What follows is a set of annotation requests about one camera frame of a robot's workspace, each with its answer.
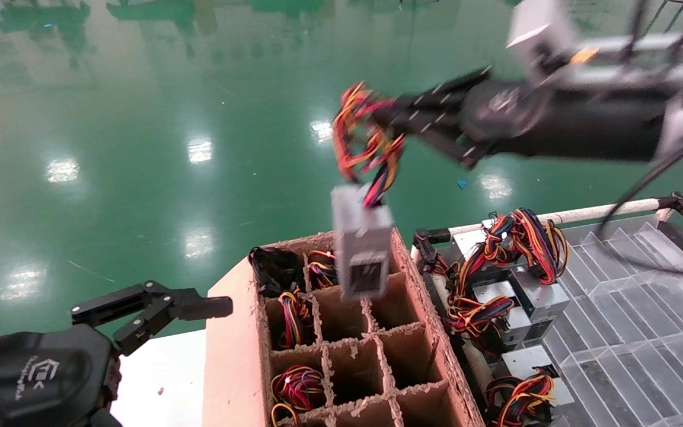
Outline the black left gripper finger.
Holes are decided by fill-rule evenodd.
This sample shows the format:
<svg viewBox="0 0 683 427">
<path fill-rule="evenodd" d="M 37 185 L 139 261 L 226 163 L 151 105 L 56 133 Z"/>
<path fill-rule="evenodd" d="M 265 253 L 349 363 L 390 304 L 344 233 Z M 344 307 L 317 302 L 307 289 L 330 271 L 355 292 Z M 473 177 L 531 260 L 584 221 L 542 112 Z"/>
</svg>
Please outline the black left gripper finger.
<svg viewBox="0 0 683 427">
<path fill-rule="evenodd" d="M 96 328 L 130 317 L 112 336 L 119 354 L 130 356 L 175 320 L 226 318 L 233 309 L 230 297 L 202 297 L 193 288 L 170 289 L 145 281 L 79 303 L 71 310 L 71 319 L 73 325 Z"/>
</svg>

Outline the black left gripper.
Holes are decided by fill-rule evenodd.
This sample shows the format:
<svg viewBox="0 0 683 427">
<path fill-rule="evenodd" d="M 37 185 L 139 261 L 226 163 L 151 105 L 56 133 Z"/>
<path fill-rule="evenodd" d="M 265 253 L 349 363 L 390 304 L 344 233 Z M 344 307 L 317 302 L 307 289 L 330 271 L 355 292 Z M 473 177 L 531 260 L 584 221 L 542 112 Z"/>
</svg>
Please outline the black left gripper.
<svg viewBox="0 0 683 427">
<path fill-rule="evenodd" d="M 122 427 L 111 341 L 91 327 L 0 337 L 0 426 Z"/>
</svg>

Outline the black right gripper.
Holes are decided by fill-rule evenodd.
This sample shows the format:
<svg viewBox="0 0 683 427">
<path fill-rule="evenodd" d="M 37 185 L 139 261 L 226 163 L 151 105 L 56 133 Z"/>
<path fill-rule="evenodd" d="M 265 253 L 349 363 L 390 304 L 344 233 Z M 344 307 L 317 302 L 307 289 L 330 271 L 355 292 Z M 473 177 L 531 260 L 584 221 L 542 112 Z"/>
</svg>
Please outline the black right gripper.
<svg viewBox="0 0 683 427">
<path fill-rule="evenodd" d="M 401 130 L 466 170 L 495 154 L 561 156 L 554 113 L 561 90 L 517 81 L 488 80 L 491 66 L 442 82 L 419 94 L 402 94 L 374 109 L 375 122 L 415 110 L 450 111 L 460 106 L 459 129 L 428 116 L 407 116 Z"/>
</svg>

